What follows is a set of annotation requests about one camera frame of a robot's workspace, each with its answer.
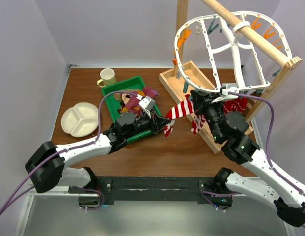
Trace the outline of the red white striped sock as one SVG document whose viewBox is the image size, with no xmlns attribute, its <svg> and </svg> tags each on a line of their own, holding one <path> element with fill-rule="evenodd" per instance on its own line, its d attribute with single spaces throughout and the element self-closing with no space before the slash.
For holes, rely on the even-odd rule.
<svg viewBox="0 0 305 236">
<path fill-rule="evenodd" d="M 206 123 L 205 115 L 195 115 L 192 120 L 192 128 L 191 131 L 195 135 L 202 130 L 204 124 Z"/>
<path fill-rule="evenodd" d="M 185 117 L 194 112 L 193 102 L 191 95 L 185 95 L 185 99 L 179 104 L 173 106 L 171 110 L 168 111 L 165 118 L 170 120 L 170 123 L 164 127 L 164 135 L 167 137 L 172 131 L 173 126 L 177 118 Z"/>
</svg>

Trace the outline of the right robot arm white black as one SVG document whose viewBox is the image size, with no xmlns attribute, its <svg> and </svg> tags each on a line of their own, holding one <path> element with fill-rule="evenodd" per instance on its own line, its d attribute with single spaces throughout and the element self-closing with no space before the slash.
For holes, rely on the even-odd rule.
<svg viewBox="0 0 305 236">
<path fill-rule="evenodd" d="M 221 168 L 213 180 L 215 190 L 219 193 L 228 190 L 233 195 L 245 194 L 265 202 L 276 209 L 277 216 L 287 224 L 303 227 L 305 185 L 274 163 L 268 151 L 245 134 L 249 125 L 241 112 L 224 112 L 224 102 L 218 93 L 191 90 L 190 94 L 195 114 L 206 119 L 214 141 L 222 145 L 225 156 L 265 182 L 264 185 L 250 183 L 238 173 Z"/>
</svg>

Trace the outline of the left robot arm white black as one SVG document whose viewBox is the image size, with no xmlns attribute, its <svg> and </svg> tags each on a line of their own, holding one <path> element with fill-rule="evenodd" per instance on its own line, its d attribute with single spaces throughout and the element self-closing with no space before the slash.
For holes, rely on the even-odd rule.
<svg viewBox="0 0 305 236">
<path fill-rule="evenodd" d="M 84 192 L 91 193 L 97 187 L 96 179 L 85 168 L 73 169 L 73 164 L 119 151 L 129 138 L 145 131 L 157 134 L 168 124 L 169 118 L 154 111 L 139 118 L 126 112 L 94 138 L 57 146 L 51 141 L 44 142 L 25 164 L 25 169 L 37 193 L 48 192 L 60 183 L 71 185 L 70 180 Z"/>
</svg>

